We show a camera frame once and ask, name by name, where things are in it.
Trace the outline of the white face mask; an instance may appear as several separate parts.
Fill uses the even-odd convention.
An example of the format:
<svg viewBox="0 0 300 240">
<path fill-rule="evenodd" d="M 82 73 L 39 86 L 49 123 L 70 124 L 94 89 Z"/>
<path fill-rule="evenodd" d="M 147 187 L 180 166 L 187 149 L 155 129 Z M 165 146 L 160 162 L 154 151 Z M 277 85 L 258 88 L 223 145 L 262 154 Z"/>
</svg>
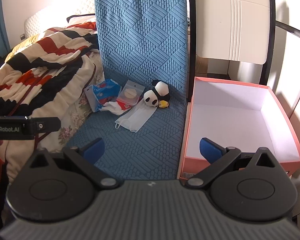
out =
<svg viewBox="0 0 300 240">
<path fill-rule="evenodd" d="M 148 106 L 141 100 L 131 110 L 115 121 L 115 128 L 123 127 L 131 132 L 137 133 L 156 110 L 157 107 Z"/>
</svg>

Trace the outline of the bagged beige powder puff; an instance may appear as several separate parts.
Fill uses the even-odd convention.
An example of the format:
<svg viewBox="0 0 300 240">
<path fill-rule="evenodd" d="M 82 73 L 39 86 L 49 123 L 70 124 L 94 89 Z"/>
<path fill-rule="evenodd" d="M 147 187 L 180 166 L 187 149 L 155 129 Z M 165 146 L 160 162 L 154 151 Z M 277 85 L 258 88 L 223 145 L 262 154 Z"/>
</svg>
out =
<svg viewBox="0 0 300 240">
<path fill-rule="evenodd" d="M 117 101 L 125 103 L 126 105 L 134 106 L 138 103 L 145 87 L 128 80 L 117 97 Z"/>
</svg>

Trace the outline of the panda plush toy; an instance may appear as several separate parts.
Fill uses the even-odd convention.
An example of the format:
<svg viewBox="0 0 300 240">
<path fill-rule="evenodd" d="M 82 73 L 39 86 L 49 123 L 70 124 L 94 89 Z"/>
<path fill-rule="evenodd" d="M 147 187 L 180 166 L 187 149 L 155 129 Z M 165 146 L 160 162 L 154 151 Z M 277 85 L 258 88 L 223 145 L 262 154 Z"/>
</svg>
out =
<svg viewBox="0 0 300 240">
<path fill-rule="evenodd" d="M 153 80 L 152 89 L 148 90 L 143 95 L 145 104 L 152 107 L 158 107 L 158 103 L 160 100 L 169 102 L 170 98 L 171 97 L 168 84 L 160 80 Z"/>
</svg>

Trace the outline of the floral sofa cover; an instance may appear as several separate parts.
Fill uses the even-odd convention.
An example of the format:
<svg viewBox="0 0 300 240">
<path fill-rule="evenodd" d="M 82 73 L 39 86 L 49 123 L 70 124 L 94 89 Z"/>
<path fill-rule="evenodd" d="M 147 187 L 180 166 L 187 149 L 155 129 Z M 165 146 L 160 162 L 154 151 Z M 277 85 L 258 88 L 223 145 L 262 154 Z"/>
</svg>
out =
<svg viewBox="0 0 300 240">
<path fill-rule="evenodd" d="M 10 140 L 0 149 L 0 156 L 7 162 L 6 173 L 13 182 L 35 149 L 46 148 L 52 153 L 60 151 L 91 113 L 83 90 L 104 80 L 100 53 L 82 56 L 79 68 L 52 101 L 33 111 L 35 117 L 58 117 L 61 128 L 57 132 L 40 134 L 32 140 Z"/>
</svg>

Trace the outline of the pink cardboard box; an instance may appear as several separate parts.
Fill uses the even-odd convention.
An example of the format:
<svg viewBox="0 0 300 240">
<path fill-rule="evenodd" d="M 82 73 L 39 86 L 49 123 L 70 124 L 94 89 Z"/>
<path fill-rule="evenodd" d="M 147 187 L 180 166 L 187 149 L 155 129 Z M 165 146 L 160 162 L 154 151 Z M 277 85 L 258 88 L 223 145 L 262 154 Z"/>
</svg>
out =
<svg viewBox="0 0 300 240">
<path fill-rule="evenodd" d="M 242 152 L 267 147 L 288 175 L 300 167 L 300 142 L 273 91 L 263 85 L 196 77 L 179 178 L 189 179 L 209 165 L 199 143 L 208 138 Z"/>
</svg>

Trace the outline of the red white snack wrapper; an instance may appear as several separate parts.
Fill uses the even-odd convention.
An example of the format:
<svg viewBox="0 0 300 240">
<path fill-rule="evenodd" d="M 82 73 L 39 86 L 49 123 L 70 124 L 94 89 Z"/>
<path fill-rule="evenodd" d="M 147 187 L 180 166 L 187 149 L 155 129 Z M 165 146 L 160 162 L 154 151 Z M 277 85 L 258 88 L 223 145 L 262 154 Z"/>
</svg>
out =
<svg viewBox="0 0 300 240">
<path fill-rule="evenodd" d="M 101 108 L 100 111 L 109 111 L 115 115 L 122 115 L 126 111 L 132 108 L 131 105 L 128 105 L 121 101 L 109 101 L 106 102 Z"/>
</svg>

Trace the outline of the red black cream blanket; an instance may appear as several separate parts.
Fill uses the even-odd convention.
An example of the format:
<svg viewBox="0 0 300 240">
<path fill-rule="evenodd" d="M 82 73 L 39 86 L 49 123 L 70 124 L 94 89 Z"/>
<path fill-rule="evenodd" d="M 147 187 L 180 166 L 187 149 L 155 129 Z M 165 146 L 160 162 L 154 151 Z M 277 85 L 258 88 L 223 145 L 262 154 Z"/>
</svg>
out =
<svg viewBox="0 0 300 240">
<path fill-rule="evenodd" d="M 95 22 L 50 28 L 0 67 L 0 116 L 62 119 L 101 77 Z"/>
</svg>

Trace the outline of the blue red plastic package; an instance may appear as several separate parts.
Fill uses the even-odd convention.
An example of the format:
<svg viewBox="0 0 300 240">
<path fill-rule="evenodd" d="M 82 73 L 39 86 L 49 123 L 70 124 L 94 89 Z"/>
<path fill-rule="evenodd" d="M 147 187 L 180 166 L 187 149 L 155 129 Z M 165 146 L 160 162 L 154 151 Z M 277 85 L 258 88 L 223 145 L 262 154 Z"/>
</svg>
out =
<svg viewBox="0 0 300 240">
<path fill-rule="evenodd" d="M 98 112 L 105 103 L 113 101 L 121 92 L 121 86 L 112 79 L 105 79 L 98 85 L 89 85 L 84 89 L 91 110 Z"/>
</svg>

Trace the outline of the yellow bird toy pink feather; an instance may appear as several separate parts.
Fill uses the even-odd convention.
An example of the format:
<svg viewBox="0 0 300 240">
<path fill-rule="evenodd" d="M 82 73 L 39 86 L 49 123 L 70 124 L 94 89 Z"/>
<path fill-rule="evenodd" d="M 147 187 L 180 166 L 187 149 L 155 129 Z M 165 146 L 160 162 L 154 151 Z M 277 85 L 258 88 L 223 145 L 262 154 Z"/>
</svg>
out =
<svg viewBox="0 0 300 240">
<path fill-rule="evenodd" d="M 165 100 L 160 100 L 158 103 L 158 107 L 161 109 L 165 109 L 169 107 L 169 102 Z"/>
</svg>

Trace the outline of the blue quilted chair cover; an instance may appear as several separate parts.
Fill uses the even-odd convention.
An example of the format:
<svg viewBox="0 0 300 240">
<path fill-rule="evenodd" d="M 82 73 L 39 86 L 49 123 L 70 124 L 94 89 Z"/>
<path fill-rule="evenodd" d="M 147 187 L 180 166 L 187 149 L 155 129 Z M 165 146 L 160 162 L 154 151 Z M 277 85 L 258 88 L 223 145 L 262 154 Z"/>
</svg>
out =
<svg viewBox="0 0 300 240">
<path fill-rule="evenodd" d="M 95 0 L 104 75 L 151 89 L 166 83 L 170 105 L 157 109 L 138 132 L 115 124 L 108 111 L 93 113 L 69 140 L 82 147 L 105 143 L 96 166 L 120 179 L 165 180 L 177 176 L 187 106 L 186 0 Z"/>
</svg>

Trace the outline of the black chair frame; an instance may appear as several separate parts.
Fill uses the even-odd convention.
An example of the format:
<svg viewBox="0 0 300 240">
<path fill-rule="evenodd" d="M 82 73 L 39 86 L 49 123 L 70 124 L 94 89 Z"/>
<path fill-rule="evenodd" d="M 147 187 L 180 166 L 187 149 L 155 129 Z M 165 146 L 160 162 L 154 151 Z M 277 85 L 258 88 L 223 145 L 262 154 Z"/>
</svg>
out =
<svg viewBox="0 0 300 240">
<path fill-rule="evenodd" d="M 190 3 L 190 73 L 189 73 L 189 95 L 188 99 L 192 99 L 194 92 L 194 78 L 195 78 L 195 66 L 196 57 L 200 57 L 196 53 L 196 0 L 189 0 Z M 261 85 L 266 85 L 271 63 L 273 59 L 274 42 L 275 42 L 275 29 L 279 27 L 289 33 L 294 34 L 300 38 L 300 30 L 285 23 L 276 20 L 276 10 L 275 10 L 275 0 L 270 0 L 270 33 L 269 33 L 269 43 L 267 51 L 267 59 L 264 64 L 259 64 L 262 66 L 262 72 L 260 76 L 259 83 Z"/>
</svg>

